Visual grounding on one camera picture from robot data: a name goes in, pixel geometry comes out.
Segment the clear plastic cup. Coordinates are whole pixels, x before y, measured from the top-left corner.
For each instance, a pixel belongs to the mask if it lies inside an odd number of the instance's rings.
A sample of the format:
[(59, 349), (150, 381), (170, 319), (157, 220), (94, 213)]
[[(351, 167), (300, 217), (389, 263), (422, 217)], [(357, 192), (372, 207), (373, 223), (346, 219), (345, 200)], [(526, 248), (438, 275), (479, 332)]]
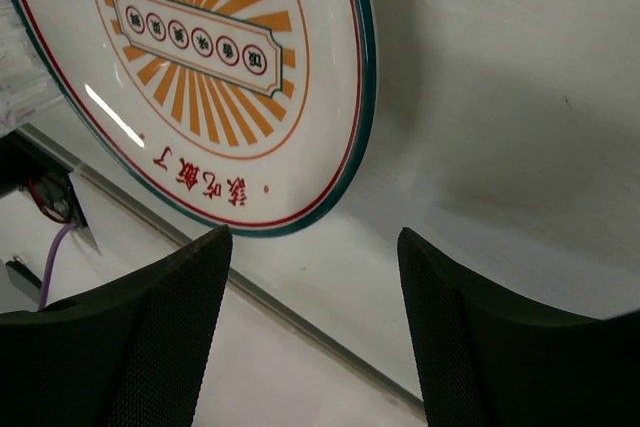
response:
[(11, 0), (1, 0), (1, 136), (62, 100)]

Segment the orange patterned round plate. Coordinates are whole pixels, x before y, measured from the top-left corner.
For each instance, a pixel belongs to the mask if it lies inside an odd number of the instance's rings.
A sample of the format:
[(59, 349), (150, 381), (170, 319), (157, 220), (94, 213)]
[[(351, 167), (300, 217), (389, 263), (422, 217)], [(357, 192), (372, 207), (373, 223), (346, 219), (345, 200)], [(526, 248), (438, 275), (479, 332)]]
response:
[(194, 221), (295, 233), (343, 197), (377, 94), (371, 0), (8, 0), (102, 148)]

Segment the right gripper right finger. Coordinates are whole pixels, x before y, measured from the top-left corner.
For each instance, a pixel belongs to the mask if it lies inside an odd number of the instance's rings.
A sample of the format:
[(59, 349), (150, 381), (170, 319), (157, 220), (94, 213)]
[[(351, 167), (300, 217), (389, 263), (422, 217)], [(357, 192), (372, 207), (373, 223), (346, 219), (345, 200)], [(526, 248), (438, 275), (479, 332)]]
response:
[(517, 294), (410, 228), (403, 300), (431, 426), (635, 426), (639, 315), (595, 319)]

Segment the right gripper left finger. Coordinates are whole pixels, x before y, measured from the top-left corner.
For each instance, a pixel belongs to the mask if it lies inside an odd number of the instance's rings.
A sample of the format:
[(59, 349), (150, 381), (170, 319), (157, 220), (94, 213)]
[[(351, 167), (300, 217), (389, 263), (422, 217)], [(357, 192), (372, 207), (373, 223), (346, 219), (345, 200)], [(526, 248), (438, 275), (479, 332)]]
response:
[(5, 426), (189, 426), (227, 284), (218, 227), (37, 312), (1, 317)]

